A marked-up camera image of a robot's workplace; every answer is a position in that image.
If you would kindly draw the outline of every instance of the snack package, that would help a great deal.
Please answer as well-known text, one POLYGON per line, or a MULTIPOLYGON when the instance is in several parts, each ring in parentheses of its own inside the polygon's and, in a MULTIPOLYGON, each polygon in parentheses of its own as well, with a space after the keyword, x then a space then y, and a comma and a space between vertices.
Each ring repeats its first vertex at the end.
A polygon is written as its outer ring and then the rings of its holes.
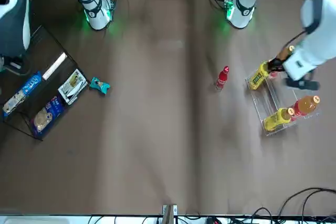
POLYGON ((48 102, 31 121, 34 135, 43 135, 63 111, 64 107, 61 103, 61 99, 57 96, 52 98, 52 100, 48 102))
POLYGON ((72 75, 66 80, 58 92, 68 105, 71 105, 76 99, 80 91, 88 84, 82 73, 76 69, 72 75))
POLYGON ((41 73, 37 72, 32 77, 30 77, 26 83, 21 87, 21 89, 16 92, 3 106, 4 117, 8 116, 14 109, 22 103, 29 94, 38 86, 41 82, 41 73))
POLYGON ((90 87, 98 89, 103 94, 107 94, 107 91, 110 89, 110 85, 108 83, 100 81, 97 77, 92 78, 90 87))

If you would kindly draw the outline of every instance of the yellow bottle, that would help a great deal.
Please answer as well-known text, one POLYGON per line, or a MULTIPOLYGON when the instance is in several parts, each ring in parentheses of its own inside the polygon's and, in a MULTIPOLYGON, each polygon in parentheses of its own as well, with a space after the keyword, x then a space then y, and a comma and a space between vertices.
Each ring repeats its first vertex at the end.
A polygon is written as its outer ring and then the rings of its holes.
POLYGON ((275 114, 264 119, 264 128, 266 131, 273 131, 276 126, 289 123, 293 115, 293 108, 280 108, 275 114))
POLYGON ((263 62, 258 71, 250 78, 249 85, 251 89, 256 90, 268 76, 267 63, 267 61, 263 62))

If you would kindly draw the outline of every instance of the brown table surface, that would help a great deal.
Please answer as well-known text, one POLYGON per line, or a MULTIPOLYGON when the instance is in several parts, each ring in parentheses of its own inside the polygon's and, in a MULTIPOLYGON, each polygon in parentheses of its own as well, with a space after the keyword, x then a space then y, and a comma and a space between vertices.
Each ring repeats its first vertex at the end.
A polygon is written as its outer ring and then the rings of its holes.
MULTIPOLYGON (((1 126, 0 209, 160 214, 172 202, 180 214, 276 214, 301 189, 335 188, 336 60, 316 73, 322 114, 273 137, 260 135, 245 90, 301 31, 302 1, 258 0, 235 30, 208 0, 118 0, 114 23, 93 31, 77 0, 34 0, 36 19, 112 90, 86 91, 42 143, 1 126), (229 80, 213 93, 225 65, 229 80)), ((306 195, 284 213, 300 213, 306 195)), ((317 194, 306 213, 329 215, 335 203, 317 194)))

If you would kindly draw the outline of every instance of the teal toy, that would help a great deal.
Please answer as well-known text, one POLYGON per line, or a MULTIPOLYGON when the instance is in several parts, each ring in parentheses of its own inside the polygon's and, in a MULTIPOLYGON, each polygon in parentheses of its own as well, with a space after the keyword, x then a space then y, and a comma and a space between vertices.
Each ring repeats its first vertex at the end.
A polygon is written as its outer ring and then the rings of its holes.
POLYGON ((90 88, 98 89, 103 94, 106 94, 110 87, 108 83, 100 81, 97 77, 93 77, 90 84, 90 88))

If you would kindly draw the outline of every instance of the black wire rack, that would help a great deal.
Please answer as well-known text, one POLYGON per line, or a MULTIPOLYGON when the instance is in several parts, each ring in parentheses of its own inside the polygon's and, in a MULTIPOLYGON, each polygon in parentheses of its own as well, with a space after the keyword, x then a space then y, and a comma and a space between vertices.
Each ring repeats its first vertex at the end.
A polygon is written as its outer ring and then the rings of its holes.
MULTIPOLYGON (((58 88, 71 76, 77 69, 85 78, 87 83, 90 83, 84 72, 80 69, 77 62, 69 54, 69 52, 61 45, 56 37, 45 27, 39 26, 32 34, 29 49, 24 57, 28 57, 31 62, 30 74, 24 77, 16 77, 8 73, 8 88, 11 89, 9 96, 5 101, 8 101, 28 80, 30 76, 39 71, 42 75, 46 70, 65 53, 65 60, 55 69, 47 80, 42 79, 41 83, 29 94, 29 96, 19 104, 14 111, 8 116, 3 116, 3 123, 7 126, 22 132, 29 137, 42 141, 46 134, 55 126, 55 124, 66 114, 67 110, 72 105, 64 103, 63 113, 55 119, 54 124, 42 135, 35 135, 32 128, 32 118, 49 102, 54 96, 58 95, 58 88)), ((78 96, 87 89, 84 87, 78 96)))

